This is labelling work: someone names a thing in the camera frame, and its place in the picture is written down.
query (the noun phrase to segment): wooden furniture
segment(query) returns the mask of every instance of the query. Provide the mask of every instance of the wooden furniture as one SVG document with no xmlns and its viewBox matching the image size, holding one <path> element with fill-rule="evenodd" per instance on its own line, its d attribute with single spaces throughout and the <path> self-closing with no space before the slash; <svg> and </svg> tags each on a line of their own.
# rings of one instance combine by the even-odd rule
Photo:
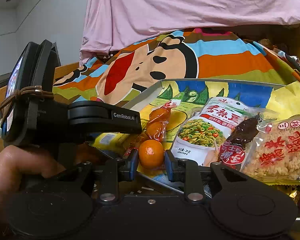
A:
<svg viewBox="0 0 300 240">
<path fill-rule="evenodd" d="M 226 30 L 237 34 L 242 39 L 259 41 L 270 39 L 273 45 L 284 43 L 288 46 L 290 56 L 300 59 L 300 24 L 295 25 L 241 25 L 234 27 L 218 27 L 214 30 Z"/>
<path fill-rule="evenodd" d="M 54 72 L 54 79 L 61 78 L 79 67 L 79 62 L 56 67 Z M 0 88 L 0 103 L 4 100 L 6 95 L 7 86 Z"/>
</svg>

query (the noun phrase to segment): green bean snack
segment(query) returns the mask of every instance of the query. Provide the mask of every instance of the green bean snack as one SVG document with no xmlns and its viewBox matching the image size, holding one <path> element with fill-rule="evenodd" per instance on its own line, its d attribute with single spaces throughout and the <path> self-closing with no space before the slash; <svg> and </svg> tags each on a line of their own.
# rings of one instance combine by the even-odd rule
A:
<svg viewBox="0 0 300 240">
<path fill-rule="evenodd" d="M 220 146 L 226 138 L 222 132 L 202 119 L 189 120 L 180 130 L 178 137 L 192 144 L 213 147 L 213 139 Z"/>
</svg>

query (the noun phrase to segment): finger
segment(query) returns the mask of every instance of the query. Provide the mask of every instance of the finger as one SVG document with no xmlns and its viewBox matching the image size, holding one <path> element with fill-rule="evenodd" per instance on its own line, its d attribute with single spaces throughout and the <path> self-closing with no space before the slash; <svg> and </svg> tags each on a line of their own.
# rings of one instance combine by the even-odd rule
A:
<svg viewBox="0 0 300 240">
<path fill-rule="evenodd" d="M 0 195 L 17 191 L 22 174 L 40 174 L 48 178 L 63 170 L 64 167 L 42 149 L 8 146 L 0 153 Z"/>
<path fill-rule="evenodd" d="M 90 161 L 93 164 L 99 164 L 103 156 L 99 153 L 99 151 L 89 146 L 87 143 L 78 145 L 76 157 L 74 160 L 75 164 Z"/>
</svg>

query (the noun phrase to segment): white wall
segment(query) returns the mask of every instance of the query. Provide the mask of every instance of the white wall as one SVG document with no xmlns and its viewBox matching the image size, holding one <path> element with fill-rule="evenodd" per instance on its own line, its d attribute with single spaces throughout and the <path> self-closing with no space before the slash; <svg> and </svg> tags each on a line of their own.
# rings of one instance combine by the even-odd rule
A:
<svg viewBox="0 0 300 240">
<path fill-rule="evenodd" d="M 61 64 L 79 61 L 87 0 L 22 0 L 16 9 L 17 51 L 29 41 L 57 42 Z"/>
<path fill-rule="evenodd" d="M 0 11 L 0 75 L 11 72 L 18 60 L 15 10 Z"/>
</svg>

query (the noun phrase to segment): screw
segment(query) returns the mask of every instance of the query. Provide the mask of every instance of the screw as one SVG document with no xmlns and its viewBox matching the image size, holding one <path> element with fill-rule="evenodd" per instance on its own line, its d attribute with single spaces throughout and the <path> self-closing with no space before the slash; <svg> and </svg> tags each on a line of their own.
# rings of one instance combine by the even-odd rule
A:
<svg viewBox="0 0 300 240">
<path fill-rule="evenodd" d="M 188 195 L 188 199 L 192 200 L 192 201 L 199 201 L 203 199 L 203 195 L 200 193 L 190 193 Z"/>
<path fill-rule="evenodd" d="M 152 205 L 152 204 L 154 204 L 156 201 L 154 200 L 154 199 L 149 199 L 148 200 L 148 203 L 150 204 L 150 205 Z"/>
<path fill-rule="evenodd" d="M 105 202 L 113 201 L 115 199 L 115 195 L 111 193 L 103 193 L 100 195 L 100 199 Z"/>
</svg>

